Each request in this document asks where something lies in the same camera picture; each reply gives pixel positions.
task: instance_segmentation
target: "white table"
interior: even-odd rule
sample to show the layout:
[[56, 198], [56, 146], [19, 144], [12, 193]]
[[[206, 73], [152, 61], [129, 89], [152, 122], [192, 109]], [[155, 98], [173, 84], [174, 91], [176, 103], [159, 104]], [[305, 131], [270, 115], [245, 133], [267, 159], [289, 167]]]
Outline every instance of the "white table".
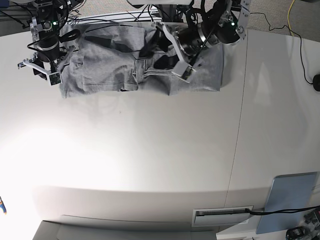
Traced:
[[[20, 238], [17, 219], [31, 239], [41, 219], [58, 221], [62, 214], [189, 222], [195, 208], [259, 208], [275, 176], [320, 171], [320, 95], [304, 82], [298, 38], [249, 30], [244, 42], [225, 48], [221, 92], [68, 99], [30, 69], [17, 70], [32, 54], [29, 42], [28, 32], [0, 38], [6, 239]], [[303, 45], [314, 76], [320, 43]], [[82, 200], [62, 188], [33, 189], [39, 185], [103, 190], [103, 196]], [[319, 202], [314, 195], [312, 204]], [[250, 220], [218, 237], [256, 226]]]

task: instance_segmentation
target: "screw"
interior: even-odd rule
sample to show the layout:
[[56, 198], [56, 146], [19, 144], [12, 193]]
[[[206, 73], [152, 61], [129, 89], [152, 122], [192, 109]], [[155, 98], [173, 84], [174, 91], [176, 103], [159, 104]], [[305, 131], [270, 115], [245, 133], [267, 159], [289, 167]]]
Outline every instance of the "screw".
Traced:
[[243, 27], [243, 26], [239, 26], [239, 27], [238, 27], [238, 32], [239, 32], [240, 34], [242, 34], [242, 33], [244, 32], [244, 27]]

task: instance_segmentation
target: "yellow cable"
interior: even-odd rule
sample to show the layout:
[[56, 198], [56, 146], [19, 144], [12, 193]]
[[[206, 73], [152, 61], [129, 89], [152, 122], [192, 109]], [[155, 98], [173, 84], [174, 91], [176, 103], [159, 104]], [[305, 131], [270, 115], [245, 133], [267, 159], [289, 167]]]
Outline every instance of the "yellow cable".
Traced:
[[[290, 15], [290, 11], [291, 11], [292, 6], [294, 5], [295, 1], [296, 1], [296, 0], [293, 0], [293, 1], [292, 1], [291, 5], [290, 5], [290, 7], [289, 7], [289, 11], [288, 11], [288, 26], [289, 26], [289, 29], [290, 29], [290, 30], [291, 30], [291, 26], [290, 26], [290, 22], [289, 22], [289, 15]], [[293, 37], [295, 36], [292, 31], [290, 31], [290, 34], [291, 34], [291, 36], [293, 36]]]

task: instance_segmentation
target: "gray cloth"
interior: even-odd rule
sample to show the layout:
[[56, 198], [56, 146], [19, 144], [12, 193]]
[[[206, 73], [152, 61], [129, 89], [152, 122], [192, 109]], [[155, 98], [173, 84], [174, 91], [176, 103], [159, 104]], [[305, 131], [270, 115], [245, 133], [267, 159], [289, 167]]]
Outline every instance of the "gray cloth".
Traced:
[[67, 45], [79, 51], [62, 72], [60, 91], [64, 98], [101, 91], [157, 91], [167, 95], [190, 91], [219, 91], [223, 71], [223, 47], [218, 44], [203, 51], [196, 72], [186, 83], [170, 69], [155, 69], [154, 63], [168, 52], [156, 51], [150, 59], [139, 59], [139, 51], [155, 32], [153, 24], [128, 26], [114, 24], [67, 25], [63, 32], [79, 29], [81, 37]]

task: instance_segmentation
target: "vent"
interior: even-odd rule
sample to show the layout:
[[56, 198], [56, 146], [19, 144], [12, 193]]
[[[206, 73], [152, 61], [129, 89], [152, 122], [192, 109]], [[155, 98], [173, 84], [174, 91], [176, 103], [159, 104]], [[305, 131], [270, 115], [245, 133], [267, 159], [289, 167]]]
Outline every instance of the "vent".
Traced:
[[246, 209], [252, 210], [253, 206], [195, 209], [193, 210], [192, 227], [247, 224], [250, 214], [246, 212]]

